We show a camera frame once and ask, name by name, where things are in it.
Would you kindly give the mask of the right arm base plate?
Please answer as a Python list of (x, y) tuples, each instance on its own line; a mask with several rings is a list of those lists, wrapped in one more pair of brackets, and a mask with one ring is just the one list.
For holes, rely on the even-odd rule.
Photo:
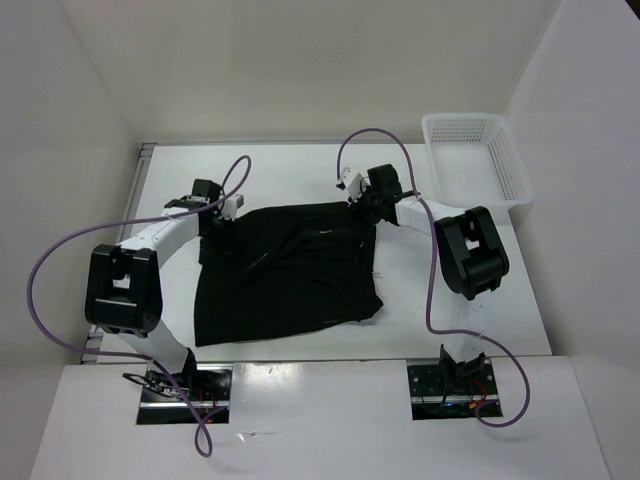
[(473, 418), (477, 409), (482, 417), (502, 416), (494, 371), (488, 361), (468, 379), (446, 380), (436, 360), (409, 362), (407, 376), (414, 421)]

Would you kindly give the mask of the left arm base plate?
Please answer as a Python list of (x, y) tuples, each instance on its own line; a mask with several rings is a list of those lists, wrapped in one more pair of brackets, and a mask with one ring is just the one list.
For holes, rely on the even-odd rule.
[[(182, 388), (207, 424), (229, 422), (232, 374), (231, 364), (202, 363), (198, 365), (197, 385), (191, 390)], [(123, 377), (141, 387), (137, 425), (196, 424), (188, 406), (163, 374), (150, 371), (144, 376), (125, 373)]]

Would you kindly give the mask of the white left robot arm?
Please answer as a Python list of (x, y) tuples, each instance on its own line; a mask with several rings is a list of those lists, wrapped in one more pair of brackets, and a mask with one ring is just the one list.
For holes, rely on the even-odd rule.
[(161, 267), (186, 243), (214, 227), (226, 228), (244, 197), (225, 197), (222, 187), (197, 179), (192, 192), (168, 202), (160, 219), (117, 245), (91, 253), (85, 301), (86, 320), (123, 339), (149, 363), (142, 384), (185, 400), (200, 385), (195, 355), (162, 320)]

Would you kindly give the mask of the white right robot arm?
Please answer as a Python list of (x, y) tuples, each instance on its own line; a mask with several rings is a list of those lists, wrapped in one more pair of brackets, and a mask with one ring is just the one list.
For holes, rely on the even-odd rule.
[(438, 378), (450, 393), (460, 393), (481, 375), (485, 353), (480, 336), (488, 323), (493, 293), (509, 271), (509, 260), (489, 210), (464, 210), (432, 200), (421, 203), (404, 192), (395, 168), (370, 169), (365, 176), (346, 167), (337, 187), (366, 219), (381, 220), (429, 236), (438, 265), (453, 294), (451, 319), (440, 347)]

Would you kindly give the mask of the black shorts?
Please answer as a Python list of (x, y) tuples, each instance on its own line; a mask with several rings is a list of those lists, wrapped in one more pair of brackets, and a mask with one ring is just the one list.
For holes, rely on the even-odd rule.
[(382, 308), (376, 228), (346, 203), (262, 208), (233, 222), (231, 256), (200, 264), (196, 346), (312, 333)]

